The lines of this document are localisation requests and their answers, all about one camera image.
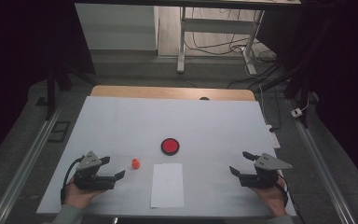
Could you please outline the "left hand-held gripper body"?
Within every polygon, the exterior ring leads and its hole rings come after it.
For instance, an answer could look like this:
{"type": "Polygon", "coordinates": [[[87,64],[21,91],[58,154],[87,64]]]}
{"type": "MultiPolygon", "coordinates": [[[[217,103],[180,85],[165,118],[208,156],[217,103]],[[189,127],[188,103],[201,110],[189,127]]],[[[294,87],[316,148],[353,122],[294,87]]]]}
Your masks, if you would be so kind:
{"type": "Polygon", "coordinates": [[[101,166],[100,158],[90,151],[76,167],[74,183],[82,190],[113,189],[116,183],[114,176],[97,176],[101,166]]]}

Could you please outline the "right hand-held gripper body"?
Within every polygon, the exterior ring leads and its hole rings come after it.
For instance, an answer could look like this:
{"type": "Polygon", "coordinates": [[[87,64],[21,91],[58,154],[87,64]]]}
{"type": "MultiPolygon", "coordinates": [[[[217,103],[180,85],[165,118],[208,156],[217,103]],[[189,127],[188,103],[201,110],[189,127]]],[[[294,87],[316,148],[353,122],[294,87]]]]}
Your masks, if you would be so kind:
{"type": "Polygon", "coordinates": [[[292,169],[293,166],[285,161],[277,159],[268,153],[257,155],[259,158],[253,161],[255,174],[240,174],[240,183],[243,187],[255,189],[269,189],[278,182],[278,171],[292,169]]]}

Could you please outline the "white paper sheet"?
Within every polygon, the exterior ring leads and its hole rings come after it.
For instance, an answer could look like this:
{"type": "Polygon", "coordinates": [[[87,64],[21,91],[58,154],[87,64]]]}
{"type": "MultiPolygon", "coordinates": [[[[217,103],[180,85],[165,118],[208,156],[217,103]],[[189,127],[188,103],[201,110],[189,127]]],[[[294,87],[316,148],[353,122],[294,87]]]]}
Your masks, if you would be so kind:
{"type": "Polygon", "coordinates": [[[183,165],[181,163],[154,165],[151,206],[156,208],[184,206],[183,165]]]}

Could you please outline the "round red ink pad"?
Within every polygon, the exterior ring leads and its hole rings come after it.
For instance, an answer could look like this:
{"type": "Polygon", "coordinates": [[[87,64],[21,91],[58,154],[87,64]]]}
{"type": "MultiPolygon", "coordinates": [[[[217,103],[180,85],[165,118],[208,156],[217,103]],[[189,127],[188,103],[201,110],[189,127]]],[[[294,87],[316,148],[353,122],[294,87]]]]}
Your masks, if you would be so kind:
{"type": "Polygon", "coordinates": [[[166,138],[162,141],[160,149],[167,156],[175,155],[180,148],[179,142],[174,138],[166,138]]]}

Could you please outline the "person's left hand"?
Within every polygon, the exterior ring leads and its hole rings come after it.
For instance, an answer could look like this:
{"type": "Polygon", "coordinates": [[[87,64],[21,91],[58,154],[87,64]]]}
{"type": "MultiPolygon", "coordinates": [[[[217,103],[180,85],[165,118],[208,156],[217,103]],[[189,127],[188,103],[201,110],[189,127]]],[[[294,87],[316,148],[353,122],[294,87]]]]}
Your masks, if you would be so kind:
{"type": "Polygon", "coordinates": [[[85,209],[89,206],[91,201],[98,195],[103,193],[103,190],[82,190],[77,187],[70,179],[70,182],[65,185],[64,204],[71,205],[78,209],[85,209]]]}

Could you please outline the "person's right hand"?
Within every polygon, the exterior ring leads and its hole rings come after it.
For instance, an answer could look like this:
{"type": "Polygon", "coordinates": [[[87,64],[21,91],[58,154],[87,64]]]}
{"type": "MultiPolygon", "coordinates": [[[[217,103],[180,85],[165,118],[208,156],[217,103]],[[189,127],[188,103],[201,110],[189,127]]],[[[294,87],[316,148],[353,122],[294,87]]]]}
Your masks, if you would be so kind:
{"type": "Polygon", "coordinates": [[[273,217],[283,217],[287,215],[284,205],[283,193],[277,187],[269,189],[255,189],[252,191],[256,193],[261,202],[267,207],[268,211],[273,217]]]}

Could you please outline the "white power strip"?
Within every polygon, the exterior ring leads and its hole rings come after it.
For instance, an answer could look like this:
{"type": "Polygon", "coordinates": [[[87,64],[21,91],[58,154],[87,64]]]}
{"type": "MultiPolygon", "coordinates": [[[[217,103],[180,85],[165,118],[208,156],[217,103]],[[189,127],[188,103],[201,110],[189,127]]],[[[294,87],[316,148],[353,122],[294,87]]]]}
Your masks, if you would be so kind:
{"type": "Polygon", "coordinates": [[[271,125],[267,125],[267,129],[268,129],[268,132],[269,132],[270,141],[271,141],[272,146],[273,146],[275,149],[280,148],[281,145],[280,145],[280,143],[279,143],[279,140],[278,140],[278,138],[277,138],[277,135],[275,134],[274,129],[272,128],[272,126],[271,126],[271,125]]]}

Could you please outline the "black floor plate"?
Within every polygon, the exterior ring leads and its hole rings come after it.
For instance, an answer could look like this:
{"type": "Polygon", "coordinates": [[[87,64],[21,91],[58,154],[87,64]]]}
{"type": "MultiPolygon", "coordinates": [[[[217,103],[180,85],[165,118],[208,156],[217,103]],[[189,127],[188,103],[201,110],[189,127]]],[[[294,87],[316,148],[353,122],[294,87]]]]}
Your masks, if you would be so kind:
{"type": "Polygon", "coordinates": [[[68,133],[70,121],[56,121],[51,130],[48,141],[52,143],[61,143],[68,133]]]}

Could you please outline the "black stand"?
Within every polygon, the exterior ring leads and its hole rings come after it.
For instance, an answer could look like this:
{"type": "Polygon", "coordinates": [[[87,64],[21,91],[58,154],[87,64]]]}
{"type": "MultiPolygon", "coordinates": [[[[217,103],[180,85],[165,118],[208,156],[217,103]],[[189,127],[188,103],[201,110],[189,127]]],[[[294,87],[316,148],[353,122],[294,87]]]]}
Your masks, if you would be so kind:
{"type": "Polygon", "coordinates": [[[294,99],[299,95],[298,109],[301,111],[301,115],[297,119],[302,125],[308,129],[307,122],[307,109],[310,105],[309,92],[310,92],[310,72],[305,65],[299,65],[291,75],[288,86],[284,91],[286,99],[294,99]]]}
{"type": "Polygon", "coordinates": [[[48,113],[46,120],[52,118],[56,107],[56,90],[55,87],[59,86],[62,91],[69,91],[72,89],[73,84],[69,78],[70,66],[67,63],[53,64],[48,70],[48,113]]]}

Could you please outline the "white cabinet panel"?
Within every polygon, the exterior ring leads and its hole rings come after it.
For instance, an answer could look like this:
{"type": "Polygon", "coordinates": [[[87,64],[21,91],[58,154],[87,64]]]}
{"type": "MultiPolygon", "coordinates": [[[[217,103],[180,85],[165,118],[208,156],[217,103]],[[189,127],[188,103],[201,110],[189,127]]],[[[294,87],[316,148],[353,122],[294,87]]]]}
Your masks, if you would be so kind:
{"type": "Polygon", "coordinates": [[[76,11],[89,49],[158,49],[158,7],[76,3],[76,11]]]}

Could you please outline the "aluminium rail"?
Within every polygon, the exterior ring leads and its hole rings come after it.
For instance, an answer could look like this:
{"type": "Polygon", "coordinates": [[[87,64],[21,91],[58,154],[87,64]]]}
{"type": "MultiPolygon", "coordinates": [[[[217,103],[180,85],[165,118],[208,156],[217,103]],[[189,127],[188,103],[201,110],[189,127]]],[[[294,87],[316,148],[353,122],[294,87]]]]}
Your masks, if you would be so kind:
{"type": "Polygon", "coordinates": [[[55,110],[51,113],[49,119],[43,122],[41,129],[38,131],[37,136],[25,154],[19,168],[9,182],[7,189],[0,200],[0,224],[5,224],[15,202],[18,200],[27,179],[48,140],[48,136],[62,112],[62,107],[67,100],[67,96],[67,93],[59,94],[55,110]]]}
{"type": "Polygon", "coordinates": [[[319,151],[310,131],[306,128],[299,118],[294,118],[294,123],[303,139],[303,142],[310,154],[310,157],[316,167],[317,173],[321,178],[324,188],[331,198],[331,203],[334,205],[337,215],[342,224],[356,224],[355,218],[348,206],[340,188],[336,184],[324,158],[319,151]]]}

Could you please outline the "white desk frame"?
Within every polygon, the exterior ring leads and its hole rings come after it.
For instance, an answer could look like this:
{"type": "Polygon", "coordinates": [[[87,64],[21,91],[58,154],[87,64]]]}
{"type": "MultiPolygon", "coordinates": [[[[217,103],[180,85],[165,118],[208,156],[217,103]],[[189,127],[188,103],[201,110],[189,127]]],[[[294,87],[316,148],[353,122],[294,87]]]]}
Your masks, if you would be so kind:
{"type": "Polygon", "coordinates": [[[185,71],[185,35],[186,32],[196,33],[216,33],[216,34],[235,34],[248,35],[248,42],[241,49],[241,54],[246,62],[246,68],[250,75],[255,75],[256,70],[251,59],[251,50],[255,42],[255,37],[259,29],[264,11],[256,10],[255,18],[252,21],[228,21],[214,19],[193,19],[186,17],[186,8],[181,7],[180,19],[180,44],[178,50],[177,73],[183,74],[185,71]]]}

